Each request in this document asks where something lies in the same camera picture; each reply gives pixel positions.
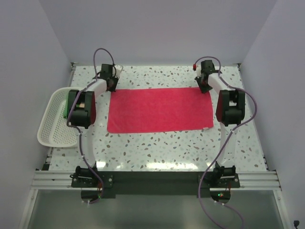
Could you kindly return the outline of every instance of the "purple cable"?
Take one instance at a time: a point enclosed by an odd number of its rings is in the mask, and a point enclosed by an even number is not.
[[[211,162],[211,164],[208,166],[208,168],[205,170],[205,172],[203,173],[202,177],[200,178],[200,182],[199,182],[199,186],[198,186],[198,198],[199,198],[199,202],[200,202],[201,208],[203,209],[204,213],[207,215],[207,217],[208,217],[214,224],[216,224],[217,226],[219,226],[219,227],[222,228],[222,229],[225,229],[222,225],[220,225],[218,222],[216,222],[216,221],[212,218],[212,216],[207,212],[207,210],[205,209],[205,206],[204,206],[204,204],[203,204],[203,202],[202,202],[202,200],[201,200],[201,193],[200,193],[202,181],[203,181],[203,179],[204,179],[206,173],[208,172],[208,170],[213,166],[213,164],[217,161],[218,157],[220,156],[220,154],[221,154],[222,151],[224,150],[224,148],[225,148],[225,146],[227,145],[227,143],[228,143],[230,137],[232,136],[233,132],[234,132],[237,128],[239,128],[239,127],[241,127],[241,126],[247,124],[248,122],[250,122],[250,121],[252,121],[252,120],[254,119],[254,117],[255,117],[256,114],[257,114],[257,103],[256,103],[255,99],[253,98],[253,96],[250,95],[247,91],[245,91],[245,90],[242,89],[242,88],[233,87],[233,86],[229,85],[229,84],[220,76],[221,63],[220,63],[220,60],[217,59],[216,57],[213,57],[213,56],[204,56],[204,57],[199,58],[199,59],[195,62],[195,64],[197,64],[197,62],[200,61],[200,60],[203,59],[203,58],[212,58],[212,59],[217,60],[218,63],[219,63],[218,77],[220,78],[220,80],[221,80],[227,87],[229,87],[229,88],[232,88],[232,89],[236,89],[236,90],[245,92],[245,93],[252,99],[252,101],[253,101],[253,103],[254,103],[254,113],[253,113],[252,117],[249,118],[248,120],[244,121],[243,123],[240,123],[239,125],[237,125],[236,127],[234,127],[234,128],[231,130],[231,132],[230,132],[230,134],[228,135],[227,139],[225,140],[223,146],[222,146],[221,149],[219,150],[219,153],[217,154],[217,156],[215,157],[215,159]],[[240,217],[240,219],[242,220],[241,229],[243,229],[243,228],[244,228],[244,218],[243,218],[243,216],[241,215],[241,213],[239,213],[236,209],[234,209],[234,208],[231,207],[231,206],[228,206],[228,205],[224,205],[224,206],[225,206],[226,208],[228,208],[228,209],[234,211],[234,212]]]
[[[76,97],[75,97],[75,100],[74,100],[74,102],[73,102],[73,104],[72,104],[71,110],[70,110],[70,112],[69,112],[68,118],[67,118],[67,126],[68,126],[68,127],[73,127],[73,128],[75,128],[75,129],[77,129],[77,131],[79,132],[79,142],[80,142],[80,153],[81,153],[81,157],[83,158],[83,160],[84,160],[86,166],[88,167],[88,169],[97,177],[97,179],[99,180],[99,182],[102,184],[102,193],[101,193],[101,197],[102,197],[103,194],[104,194],[104,182],[103,182],[103,180],[100,178],[100,176],[92,169],[92,167],[89,165],[89,163],[87,162],[87,160],[86,160],[86,158],[85,158],[85,156],[84,156],[84,153],[83,153],[83,151],[82,151],[82,146],[81,146],[81,130],[80,130],[79,127],[74,126],[74,125],[70,125],[70,124],[69,124],[70,119],[71,119],[71,116],[72,116],[72,112],[73,112],[73,110],[74,110],[74,108],[75,108],[75,106],[76,106],[76,104],[77,104],[77,101],[78,101],[78,99],[79,99],[81,93],[84,92],[84,91],[86,91],[90,86],[92,86],[93,84],[95,84],[95,83],[97,82],[97,75],[98,75],[98,74],[97,74],[97,71],[96,71],[95,55],[96,55],[96,53],[97,53],[98,50],[104,50],[104,51],[106,51],[106,52],[110,55],[110,57],[111,57],[111,59],[112,59],[112,63],[114,64],[113,57],[112,57],[112,55],[110,54],[110,52],[108,52],[108,50],[106,50],[106,49],[104,49],[104,48],[98,48],[97,50],[95,50],[94,55],[93,55],[93,66],[94,66],[94,70],[95,70],[95,81],[92,81],[92,82],[91,82],[90,84],[88,84],[84,89],[80,90],[80,91],[77,93],[77,95],[76,95]],[[90,204],[93,204],[93,203],[96,203],[98,200],[99,200],[99,198],[96,199],[96,200],[90,201],[89,203],[90,203]]]

